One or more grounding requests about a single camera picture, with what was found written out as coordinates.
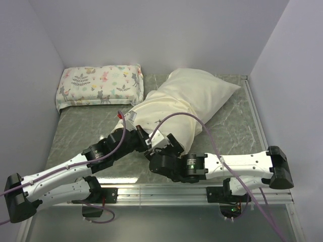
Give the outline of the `animal print patterned pillow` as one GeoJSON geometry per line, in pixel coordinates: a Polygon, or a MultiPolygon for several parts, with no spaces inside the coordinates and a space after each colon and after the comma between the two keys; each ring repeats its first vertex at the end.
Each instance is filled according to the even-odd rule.
{"type": "Polygon", "coordinates": [[[60,112],[69,106],[135,106],[143,100],[144,76],[139,64],[74,67],[63,71],[56,108],[60,112]]]}

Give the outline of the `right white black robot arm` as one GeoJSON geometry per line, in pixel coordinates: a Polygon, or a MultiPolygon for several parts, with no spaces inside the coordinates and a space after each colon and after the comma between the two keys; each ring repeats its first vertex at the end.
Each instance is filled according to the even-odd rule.
{"type": "Polygon", "coordinates": [[[274,190],[294,187],[287,156],[278,146],[247,155],[211,153],[183,154],[182,146],[172,136],[161,132],[150,134],[146,140],[151,172],[163,175],[173,182],[198,183],[217,177],[224,178],[222,194],[234,201],[247,190],[269,186],[274,190]]]}

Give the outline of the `aluminium rail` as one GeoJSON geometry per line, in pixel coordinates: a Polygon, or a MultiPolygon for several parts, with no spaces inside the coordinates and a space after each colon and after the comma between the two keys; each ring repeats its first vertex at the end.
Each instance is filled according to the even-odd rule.
{"type": "MultiPolygon", "coordinates": [[[[159,206],[159,205],[206,205],[208,203],[204,185],[103,185],[96,193],[90,192],[86,183],[77,182],[63,185],[49,192],[41,192],[38,197],[29,198],[29,201],[41,201],[41,209],[66,202],[78,203],[95,195],[99,195],[103,188],[118,188],[117,202],[111,205],[117,206],[159,206]]],[[[251,200],[264,204],[293,204],[294,200],[289,190],[272,191],[263,188],[262,191],[255,189],[251,200]]]]}
{"type": "Polygon", "coordinates": [[[262,147],[263,150],[267,150],[268,149],[268,143],[265,137],[265,133],[262,127],[262,123],[256,108],[256,104],[252,95],[252,91],[249,85],[249,80],[248,80],[248,76],[241,76],[241,80],[242,80],[242,86],[245,90],[246,96],[247,96],[247,100],[249,103],[249,107],[251,110],[251,114],[253,117],[253,121],[255,123],[255,127],[256,127],[256,131],[257,131],[257,135],[260,141],[260,145],[262,147]]]}

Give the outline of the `cream pillowcase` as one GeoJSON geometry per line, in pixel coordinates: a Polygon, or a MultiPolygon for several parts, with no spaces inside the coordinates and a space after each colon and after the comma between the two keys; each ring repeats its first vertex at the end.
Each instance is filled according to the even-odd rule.
{"type": "Polygon", "coordinates": [[[165,117],[174,114],[158,130],[165,136],[172,134],[188,153],[195,136],[201,133],[202,125],[238,89],[238,85],[206,71],[176,69],[157,90],[150,91],[142,103],[132,108],[136,113],[133,124],[151,134],[165,117]]]}

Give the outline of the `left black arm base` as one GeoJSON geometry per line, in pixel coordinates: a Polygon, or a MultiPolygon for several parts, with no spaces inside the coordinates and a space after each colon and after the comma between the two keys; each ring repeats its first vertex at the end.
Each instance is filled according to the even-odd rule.
{"type": "Polygon", "coordinates": [[[95,224],[110,223],[115,219],[115,212],[109,209],[106,205],[115,204],[117,202],[118,188],[103,188],[99,195],[95,195],[86,200],[80,200],[82,204],[82,216],[84,220],[95,224]],[[98,221],[104,212],[111,215],[106,221],[98,221]]]}

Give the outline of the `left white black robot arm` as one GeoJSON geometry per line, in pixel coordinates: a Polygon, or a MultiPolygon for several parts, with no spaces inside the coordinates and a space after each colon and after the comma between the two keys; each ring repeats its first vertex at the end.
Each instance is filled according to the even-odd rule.
{"type": "Polygon", "coordinates": [[[119,128],[60,165],[25,177],[10,175],[3,193],[10,222],[22,222],[40,209],[66,201],[102,202],[104,192],[93,174],[133,151],[147,151],[148,139],[141,126],[131,131],[119,128]]]}

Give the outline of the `aluminium right side rail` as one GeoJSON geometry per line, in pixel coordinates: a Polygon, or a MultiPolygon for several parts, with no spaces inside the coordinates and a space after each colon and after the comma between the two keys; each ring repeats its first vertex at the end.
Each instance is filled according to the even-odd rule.
{"type": "Polygon", "coordinates": [[[262,123],[256,108],[256,104],[252,95],[252,91],[249,85],[249,80],[248,80],[248,76],[241,76],[241,80],[242,80],[242,86],[245,90],[246,96],[247,96],[247,100],[249,103],[249,107],[251,110],[251,114],[253,117],[253,121],[255,123],[255,127],[256,127],[256,131],[257,131],[257,135],[260,141],[260,145],[262,147],[263,150],[267,150],[268,149],[268,143],[265,137],[265,133],[262,127],[262,123]]]}

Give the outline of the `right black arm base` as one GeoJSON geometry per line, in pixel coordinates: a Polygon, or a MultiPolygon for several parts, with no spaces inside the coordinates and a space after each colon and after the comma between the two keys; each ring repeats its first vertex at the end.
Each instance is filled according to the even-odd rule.
{"type": "Polygon", "coordinates": [[[251,197],[248,193],[243,195],[233,195],[229,189],[229,179],[226,179],[221,187],[206,187],[206,197],[208,203],[219,204],[220,214],[225,220],[234,221],[245,212],[251,197]]]}

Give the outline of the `aluminium front rail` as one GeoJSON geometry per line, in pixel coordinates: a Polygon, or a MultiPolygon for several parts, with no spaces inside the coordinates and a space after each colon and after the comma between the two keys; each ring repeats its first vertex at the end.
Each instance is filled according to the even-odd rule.
{"type": "MultiPolygon", "coordinates": [[[[29,198],[29,201],[41,201],[41,209],[66,202],[78,203],[95,195],[99,195],[103,188],[118,188],[117,202],[111,205],[117,206],[159,206],[159,205],[206,205],[208,203],[204,185],[103,185],[96,193],[90,192],[86,183],[77,182],[63,185],[49,192],[41,192],[38,197],[29,198]]],[[[262,191],[255,189],[251,200],[264,204],[293,204],[294,200],[289,190],[272,191],[263,188],[262,191]]]]}

